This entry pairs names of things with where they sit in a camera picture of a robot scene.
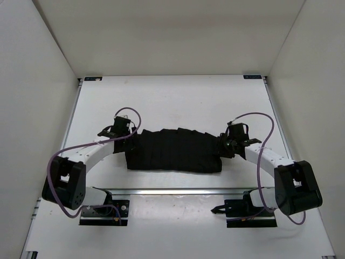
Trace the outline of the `black pleated skirt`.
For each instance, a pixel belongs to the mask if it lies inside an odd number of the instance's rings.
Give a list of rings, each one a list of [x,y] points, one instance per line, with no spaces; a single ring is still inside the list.
[[[184,128],[144,129],[134,139],[135,147],[125,152],[127,168],[135,171],[184,171],[219,173],[217,137]]]

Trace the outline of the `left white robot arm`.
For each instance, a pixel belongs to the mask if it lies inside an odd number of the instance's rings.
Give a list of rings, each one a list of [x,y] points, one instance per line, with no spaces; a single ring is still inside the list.
[[[50,165],[52,187],[63,207],[76,210],[82,206],[95,208],[106,215],[113,208],[110,193],[86,186],[87,173],[105,157],[128,151],[132,148],[133,137],[127,138],[135,127],[130,128],[127,116],[117,116],[114,124],[104,128],[92,146],[83,147],[69,157],[60,155]]]

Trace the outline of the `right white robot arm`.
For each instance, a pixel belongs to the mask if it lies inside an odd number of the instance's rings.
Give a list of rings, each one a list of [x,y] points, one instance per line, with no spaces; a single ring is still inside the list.
[[[254,216],[268,208],[290,216],[320,207],[323,199],[311,164],[275,153],[260,140],[249,138],[248,131],[247,124],[229,122],[219,136],[221,157],[239,155],[257,166],[258,187],[244,193],[244,214]]]

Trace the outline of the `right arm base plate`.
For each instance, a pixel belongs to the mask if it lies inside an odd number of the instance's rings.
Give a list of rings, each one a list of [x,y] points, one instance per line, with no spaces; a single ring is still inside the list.
[[[274,213],[264,207],[255,207],[250,199],[250,192],[244,191],[241,196],[227,198],[224,203],[211,209],[213,214],[226,216],[227,228],[275,228],[277,221]]]

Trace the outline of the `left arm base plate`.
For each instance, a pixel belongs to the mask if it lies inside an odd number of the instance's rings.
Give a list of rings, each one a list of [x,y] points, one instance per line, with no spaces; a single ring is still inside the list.
[[[130,196],[113,195],[113,208],[84,208],[80,214],[80,226],[126,227],[128,225]]]

